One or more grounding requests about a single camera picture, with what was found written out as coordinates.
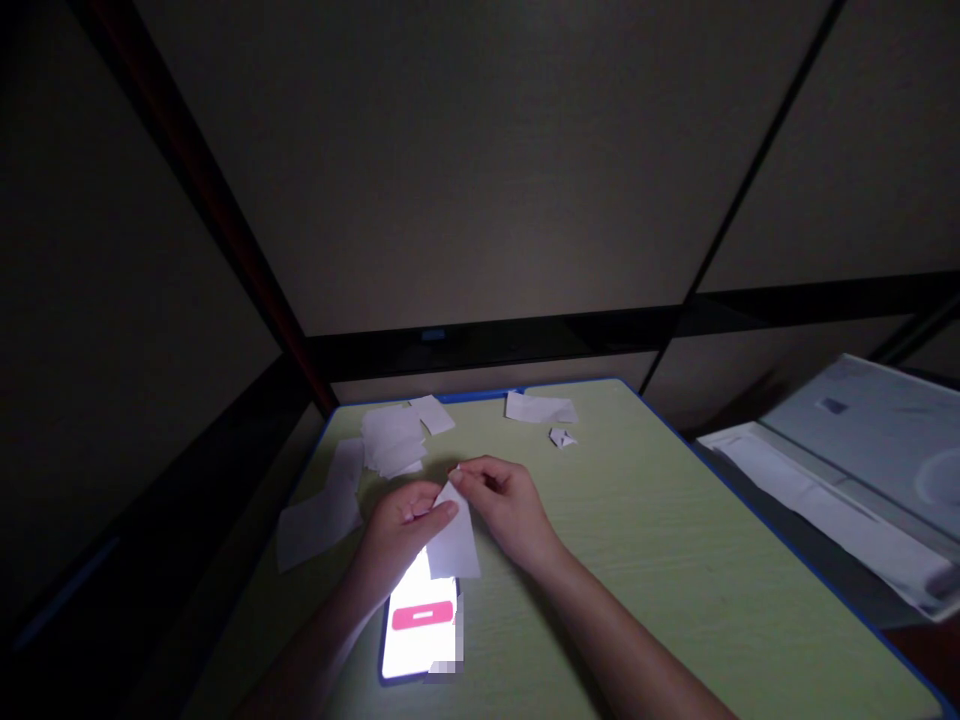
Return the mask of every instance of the blue table edge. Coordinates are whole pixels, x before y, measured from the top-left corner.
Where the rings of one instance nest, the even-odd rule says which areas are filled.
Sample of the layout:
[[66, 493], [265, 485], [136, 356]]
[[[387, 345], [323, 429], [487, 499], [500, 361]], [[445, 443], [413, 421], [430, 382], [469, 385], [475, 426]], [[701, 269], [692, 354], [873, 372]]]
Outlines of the blue table edge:
[[[927, 688], [927, 690], [930, 691], [930, 694], [933, 695], [933, 697], [937, 700], [937, 702], [940, 703], [940, 709], [942, 711], [941, 718], [943, 720], [960, 720], [960, 716], [957, 715], [957, 711], [954, 709], [953, 705], [950, 704], [950, 701], [947, 700], [947, 698], [943, 695], [943, 693], [941, 693], [940, 690], [935, 685], [933, 685], [926, 678], [926, 676], [923, 673], [921, 673], [913, 665], [913, 663], [911, 663], [910, 660], [908, 660], [903, 655], [903, 653], [900, 652], [900, 650], [895, 645], [893, 645], [889, 640], [887, 640], [884, 634], [880, 632], [873, 625], [873, 623], [871, 623], [863, 615], [861, 615], [860, 612], [853, 605], [851, 605], [847, 601], [847, 599], [843, 595], [841, 595], [837, 591], [837, 589], [825, 577], [823, 577], [823, 575], [821, 575], [820, 572], [815, 567], [813, 567], [809, 562], [807, 562], [807, 559], [800, 553], [800, 551], [797, 550], [782, 535], [780, 535], [780, 533], [777, 532], [777, 529], [773, 527], [769, 522], [767, 522], [767, 519], [763, 515], [761, 515], [759, 512], [757, 512], [757, 510], [747, 500], [745, 500], [744, 497], [739, 492], [737, 492], [737, 490], [732, 485], [730, 485], [729, 482], [727, 482], [727, 480], [723, 477], [723, 475], [721, 475], [716, 471], [716, 469], [714, 469], [713, 465], [710, 464], [709, 460], [705, 458], [701, 453], [697, 452], [696, 448], [694, 448], [690, 443], [684, 440], [683, 436], [680, 435], [680, 433], [678, 433], [670, 423], [664, 420], [663, 417], [660, 415], [660, 413], [658, 413], [653, 407], [651, 407], [650, 404], [643, 399], [640, 393], [634, 390], [632, 387], [630, 387], [630, 384], [626, 382], [623, 378], [613, 376], [613, 377], [592, 378], [590, 380], [566, 380], [561, 382], [541, 383], [538, 385], [521, 385], [518, 387], [502, 388], [498, 390], [483, 390], [479, 392], [464, 392], [464, 393], [446, 393], [446, 394], [434, 395], [434, 397], [437, 398], [437, 400], [439, 400], [444, 405], [453, 405], [457, 403], [478, 402], [480, 400], [496, 400], [498, 398], [505, 398], [507, 396], [507, 393], [509, 392], [523, 393], [529, 390], [530, 388], [556, 387], [558, 385], [582, 385], [584, 383], [604, 382], [607, 380], [618, 380], [621, 383], [623, 383], [623, 385], [633, 395], [635, 395], [640, 402], [643, 403], [644, 407], [646, 407], [650, 412], [652, 412], [660, 422], [662, 422], [667, 428], [669, 428], [670, 432], [672, 432], [674, 436], [676, 436], [676, 438], [681, 443], [683, 443], [683, 445], [690, 452], [692, 452], [698, 460], [700, 460], [700, 462], [706, 465], [707, 469], [709, 469], [710, 472], [712, 472], [717, 477], [717, 479], [723, 483], [724, 487], [726, 487], [727, 490], [733, 493], [733, 495], [741, 503], [743, 503], [744, 507], [746, 507], [750, 512], [752, 512], [754, 517], [756, 517], [760, 522], [762, 522], [764, 526], [771, 533], [773, 533], [774, 537], [776, 537], [790, 552], [792, 552], [793, 555], [801, 563], [803, 563], [803, 565], [807, 568], [807, 570], [809, 570], [814, 577], [816, 577], [831, 593], [833, 593], [833, 595], [841, 603], [843, 603], [844, 607], [846, 607], [847, 610], [849, 610], [853, 614], [853, 616], [856, 617], [857, 620], [859, 620], [864, 625], [864, 627], [866, 627], [871, 633], [873, 633], [873, 636], [877, 638], [877, 640], [879, 640], [883, 644], [883, 646], [887, 648], [887, 650], [889, 650], [893, 654], [893, 656], [897, 658], [901, 662], [901, 664], [903, 664], [903, 666], [906, 667], [913, 674], [913, 676], [923, 684], [925, 688]], [[297, 478], [291, 485], [290, 492], [287, 495], [287, 498], [283, 504], [283, 507], [286, 507], [287, 505], [290, 504], [290, 500], [293, 497], [293, 494], [296, 492], [297, 488], [300, 486], [300, 482], [303, 479], [303, 474], [306, 472], [307, 467], [310, 465], [311, 460], [313, 460], [313, 456], [316, 454], [317, 449], [320, 447], [320, 443], [323, 442], [323, 437], [327, 433], [327, 428], [330, 427], [330, 424], [333, 422], [334, 417], [336, 417], [337, 412], [341, 408], [359, 407], [363, 405], [387, 405], [390, 403], [402, 403], [402, 402], [409, 402], [411, 399], [416, 399], [418, 397], [422, 397], [422, 396], [415, 395], [412, 398], [398, 398], [394, 400], [375, 400], [371, 402], [360, 402], [360, 403], [344, 403], [343, 405], [340, 405], [339, 407], [334, 409], [334, 411], [330, 414], [330, 417], [324, 423], [323, 430], [320, 432], [320, 437], [317, 438], [317, 441], [314, 443], [313, 448], [307, 454], [306, 458], [304, 459], [303, 465], [301, 466], [300, 470], [297, 472]], [[270, 535], [271, 539], [273, 538], [273, 535], [275, 533], [276, 533], [276, 527], [274, 527], [274, 532], [271, 533]], [[204, 664], [203, 664], [204, 670], [206, 670], [207, 664], [210, 661], [210, 656], [213, 654], [213, 651], [217, 648], [217, 646], [220, 644], [220, 641], [223, 639], [223, 634], [224, 632], [226, 632], [227, 626], [230, 624], [230, 620], [233, 618], [233, 615], [236, 612], [237, 605], [239, 605], [240, 599], [246, 594], [247, 589], [250, 586], [250, 582], [253, 579], [253, 573], [256, 570], [257, 566], [259, 566], [260, 563], [263, 561], [263, 556], [266, 554], [269, 547], [270, 547], [270, 541], [268, 540], [266, 546], [263, 548], [263, 550], [261, 550], [260, 555], [257, 558], [257, 562], [254, 563], [253, 566], [250, 568], [250, 574], [247, 577], [247, 582], [244, 584], [243, 590], [237, 595], [237, 598], [234, 601], [233, 606], [230, 609], [230, 612], [227, 614], [223, 627], [221, 628], [220, 633], [218, 634], [217, 641], [213, 643], [213, 645], [210, 648], [210, 652], [207, 654], [207, 659], [204, 661]], [[194, 693], [196, 692], [197, 685], [199, 684], [200, 679], [202, 677], [203, 677], [203, 671], [200, 672], [199, 676], [194, 682], [193, 687], [190, 691], [190, 694], [187, 696], [187, 703], [190, 702], [190, 698], [192, 698]]]

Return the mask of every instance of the pile of paper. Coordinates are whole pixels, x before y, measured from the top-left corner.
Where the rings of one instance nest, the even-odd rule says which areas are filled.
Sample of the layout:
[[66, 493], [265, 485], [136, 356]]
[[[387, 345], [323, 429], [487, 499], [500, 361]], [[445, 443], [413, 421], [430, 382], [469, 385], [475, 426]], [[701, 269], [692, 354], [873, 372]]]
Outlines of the pile of paper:
[[370, 410], [360, 426], [363, 464], [387, 479], [423, 470], [420, 414], [415, 407], [390, 405]]
[[362, 472], [363, 442], [360, 438], [340, 441], [323, 491], [280, 513], [277, 523], [280, 572], [319, 555], [363, 524], [357, 506]]
[[507, 393], [506, 416], [521, 422], [577, 422], [573, 400], [534, 397], [513, 391]]

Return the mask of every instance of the smartphone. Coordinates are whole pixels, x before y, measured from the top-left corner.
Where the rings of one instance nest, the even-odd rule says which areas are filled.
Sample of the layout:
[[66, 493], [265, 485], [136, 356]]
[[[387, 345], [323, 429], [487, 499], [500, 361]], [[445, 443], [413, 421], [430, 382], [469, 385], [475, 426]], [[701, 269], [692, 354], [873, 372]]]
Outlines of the smartphone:
[[383, 609], [380, 682], [394, 685], [422, 678], [435, 662], [457, 657], [456, 578], [430, 579], [423, 549], [407, 569]]

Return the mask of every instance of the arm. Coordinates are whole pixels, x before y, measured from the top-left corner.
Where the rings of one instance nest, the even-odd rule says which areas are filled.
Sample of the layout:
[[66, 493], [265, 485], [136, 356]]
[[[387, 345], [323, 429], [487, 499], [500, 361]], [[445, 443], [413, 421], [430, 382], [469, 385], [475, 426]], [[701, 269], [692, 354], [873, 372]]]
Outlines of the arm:
[[563, 546], [525, 467], [477, 458], [450, 480], [556, 607], [617, 716], [734, 717]]
[[439, 485], [414, 482], [377, 504], [343, 580], [277, 656], [235, 718], [320, 716], [367, 621], [417, 553], [457, 514], [449, 501], [431, 510], [439, 493]]

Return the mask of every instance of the pink button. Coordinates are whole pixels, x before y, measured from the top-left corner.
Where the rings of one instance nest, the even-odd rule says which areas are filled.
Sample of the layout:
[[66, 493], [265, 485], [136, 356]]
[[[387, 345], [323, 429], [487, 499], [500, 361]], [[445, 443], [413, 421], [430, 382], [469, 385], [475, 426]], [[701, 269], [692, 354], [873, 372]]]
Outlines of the pink button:
[[429, 605], [398, 608], [393, 612], [393, 629], [409, 630], [423, 625], [437, 625], [453, 620], [453, 603], [444, 600]]

